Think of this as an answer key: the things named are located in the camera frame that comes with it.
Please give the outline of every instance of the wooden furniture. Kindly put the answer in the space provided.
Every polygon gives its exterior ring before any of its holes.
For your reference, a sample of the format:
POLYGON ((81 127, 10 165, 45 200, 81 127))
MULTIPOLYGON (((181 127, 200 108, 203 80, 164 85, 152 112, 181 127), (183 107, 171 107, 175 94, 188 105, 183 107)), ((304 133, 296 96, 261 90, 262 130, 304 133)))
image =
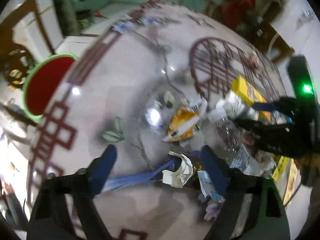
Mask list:
POLYGON ((36 0, 25 0, 0 24, 0 39, 4 41, 0 44, 0 71, 3 72, 10 85, 20 89, 23 86, 25 77, 28 75, 28 71, 34 67, 36 61, 25 46, 13 42, 13 28, 31 12, 35 14, 40 33, 49 51, 55 54, 40 18, 36 0))
MULTIPOLYGON (((262 22, 258 30, 253 33, 248 40, 263 54, 266 54, 268 52, 270 42, 276 34, 276 30, 269 23, 262 22)), ((274 64, 294 53, 294 49, 290 47, 281 36, 276 38, 272 48, 278 49, 280 52, 278 56, 271 59, 274 64)))

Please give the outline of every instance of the clear plastic bottle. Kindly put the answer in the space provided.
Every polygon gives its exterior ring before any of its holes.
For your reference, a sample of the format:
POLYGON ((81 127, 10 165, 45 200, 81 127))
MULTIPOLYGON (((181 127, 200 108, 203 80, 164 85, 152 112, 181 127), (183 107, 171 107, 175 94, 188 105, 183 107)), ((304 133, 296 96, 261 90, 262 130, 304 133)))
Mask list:
POLYGON ((228 119, 224 108, 219 107, 208 113, 208 119, 213 126, 215 154, 226 161, 230 168, 238 168, 245 172, 249 166, 249 155, 244 145, 239 141, 239 131, 228 119))

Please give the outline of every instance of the green light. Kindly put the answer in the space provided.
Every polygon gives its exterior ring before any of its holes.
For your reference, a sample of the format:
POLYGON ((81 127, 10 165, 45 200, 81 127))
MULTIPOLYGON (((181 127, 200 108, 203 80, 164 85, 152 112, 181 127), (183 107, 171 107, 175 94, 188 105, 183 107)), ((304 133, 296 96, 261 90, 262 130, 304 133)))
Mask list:
POLYGON ((312 87, 309 86, 309 85, 304 85, 303 86, 303 92, 308 93, 308 94, 313 94, 312 87))

